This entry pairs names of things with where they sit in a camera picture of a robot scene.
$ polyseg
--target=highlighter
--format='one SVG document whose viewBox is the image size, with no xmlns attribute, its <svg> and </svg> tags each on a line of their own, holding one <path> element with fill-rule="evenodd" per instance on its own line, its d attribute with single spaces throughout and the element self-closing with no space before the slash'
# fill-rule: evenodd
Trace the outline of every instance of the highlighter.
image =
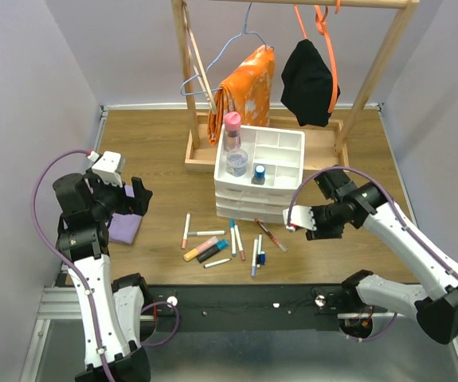
<svg viewBox="0 0 458 382">
<path fill-rule="evenodd" d="M 211 239 L 200 244 L 195 249 L 192 249 L 191 251 L 185 253 L 182 257 L 184 258 L 185 261 L 190 261 L 196 258 L 199 254 L 203 253 L 203 251 L 205 251 L 206 249 L 209 249 L 210 247 L 215 245 L 217 242 L 218 242 L 218 238 L 216 236 L 213 236 Z"/>
<path fill-rule="evenodd" d="M 222 249 L 227 248 L 228 246 L 229 246 L 229 242 L 227 241 L 227 239 L 223 239 L 222 241 L 219 241 L 218 243 L 216 243 L 212 247 L 209 247 L 208 249 L 203 251 L 203 253 L 201 253 L 199 256 L 197 256 L 197 260 L 198 260 L 199 263 L 202 263 L 202 262 L 206 261 L 208 258 L 216 255 Z"/>
</svg>

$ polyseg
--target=pink lid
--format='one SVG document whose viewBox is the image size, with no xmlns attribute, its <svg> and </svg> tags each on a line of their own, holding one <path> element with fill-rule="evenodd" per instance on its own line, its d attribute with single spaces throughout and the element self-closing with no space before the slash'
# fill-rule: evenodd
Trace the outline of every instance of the pink lid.
<svg viewBox="0 0 458 382">
<path fill-rule="evenodd" d="M 224 117 L 225 129 L 227 131 L 238 131 L 241 128 L 241 116 L 237 111 L 231 111 Z"/>
</svg>

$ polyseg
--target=wooden clothing rack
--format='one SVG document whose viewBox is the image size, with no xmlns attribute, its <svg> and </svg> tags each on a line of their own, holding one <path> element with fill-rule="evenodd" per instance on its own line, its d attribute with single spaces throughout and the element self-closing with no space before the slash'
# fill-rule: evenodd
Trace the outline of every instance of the wooden clothing rack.
<svg viewBox="0 0 458 382">
<path fill-rule="evenodd" d="M 179 54 L 182 61 L 182 75 L 184 81 L 191 78 L 192 56 L 188 44 L 188 37 L 195 51 L 198 67 L 201 69 L 199 78 L 202 89 L 209 88 L 200 53 L 194 40 L 191 30 L 190 15 L 186 6 L 186 0 L 171 0 L 174 11 L 175 30 L 178 39 Z M 228 0 L 232 2 L 265 2 L 271 4 L 298 4 L 335 6 L 336 0 Z M 414 11 L 420 0 L 341 0 L 340 6 L 357 6 L 366 8 L 397 9 L 397 14 L 386 33 L 381 47 L 378 50 L 374 62 L 366 75 L 363 85 L 360 88 L 353 107 L 344 120 L 330 119 L 326 127 L 305 126 L 299 127 L 296 117 L 270 117 L 270 127 L 282 127 L 302 130 L 305 132 L 305 159 L 304 170 L 312 172 L 333 165 L 348 166 L 347 138 L 358 121 L 360 112 L 368 102 L 374 91 L 386 65 L 401 40 Z M 193 65 L 194 71 L 198 73 L 197 65 Z M 186 93 L 194 91 L 193 83 L 190 81 L 185 86 Z M 188 170 L 213 172 L 217 148 L 209 144 L 207 138 L 207 117 L 205 111 L 199 112 L 195 106 L 195 96 L 186 96 L 186 104 L 189 111 L 190 132 L 186 147 L 185 165 Z"/>
</svg>

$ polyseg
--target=wall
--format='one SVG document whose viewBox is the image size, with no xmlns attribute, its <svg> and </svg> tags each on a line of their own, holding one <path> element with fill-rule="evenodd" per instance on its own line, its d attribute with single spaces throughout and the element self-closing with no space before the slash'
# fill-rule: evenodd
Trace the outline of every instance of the wall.
<svg viewBox="0 0 458 382">
<path fill-rule="evenodd" d="M 46 0 L 75 54 L 96 98 L 107 105 L 184 102 L 179 94 L 182 70 L 170 0 Z M 205 66 L 227 40 L 241 31 L 247 4 L 189 0 L 191 23 Z M 417 13 L 370 99 L 382 102 L 421 39 L 440 0 L 421 0 Z M 301 7 L 308 36 L 329 62 L 326 44 L 315 28 L 313 6 Z M 340 103 L 352 103 L 375 57 L 395 10 L 343 7 L 330 9 L 328 25 L 339 67 Z M 272 102 L 280 102 L 280 74 L 302 38 L 291 5 L 254 4 L 249 29 L 276 48 Z M 216 87 L 260 41 L 246 36 L 234 41 L 209 72 Z M 205 102 L 201 96 L 198 101 Z"/>
<path fill-rule="evenodd" d="M 19 379 L 43 285 L 59 267 L 33 230 L 33 183 L 51 158 L 92 145 L 98 110 L 44 1 L 0 0 L 0 381 Z M 81 163 L 62 163 L 41 190 L 50 238 L 59 213 L 51 182 Z"/>
<path fill-rule="evenodd" d="M 418 225 L 458 261 L 457 0 L 444 0 L 383 115 Z"/>
</svg>

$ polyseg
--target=wooden table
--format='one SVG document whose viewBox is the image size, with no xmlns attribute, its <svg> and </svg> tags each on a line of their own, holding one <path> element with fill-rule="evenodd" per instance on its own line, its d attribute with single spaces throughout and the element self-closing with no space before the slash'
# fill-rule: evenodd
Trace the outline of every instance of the wooden table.
<svg viewBox="0 0 458 382">
<path fill-rule="evenodd" d="M 288 111 L 274 111 L 288 115 Z M 347 111 L 335 111 L 342 118 Z M 110 244 L 112 278 L 139 272 L 148 283 L 339 283 L 360 269 L 400 282 L 415 278 L 398 257 L 364 228 L 346 226 L 341 240 L 308 242 L 303 232 L 289 233 L 283 226 L 269 225 L 271 232 L 287 247 L 282 252 L 264 236 L 267 264 L 250 277 L 250 261 L 239 257 L 227 264 L 204 269 L 197 260 L 182 259 L 182 232 L 185 215 L 191 212 L 191 231 L 229 230 L 229 221 L 216 216 L 214 184 L 211 173 L 187 173 L 187 111 L 110 111 L 100 151 L 120 152 L 126 157 L 123 178 L 141 177 L 153 191 L 149 212 L 143 218 L 132 245 Z M 365 110 L 348 143 L 350 165 L 378 179 L 406 210 L 405 198 L 393 159 L 375 110 Z M 364 181 L 354 177 L 357 184 Z M 325 204 L 313 183 L 299 198 L 302 205 Z M 253 222 L 240 221 L 247 257 L 253 239 L 261 230 Z M 191 237 L 188 249 L 204 237 Z M 231 257 L 225 250 L 212 261 Z"/>
</svg>

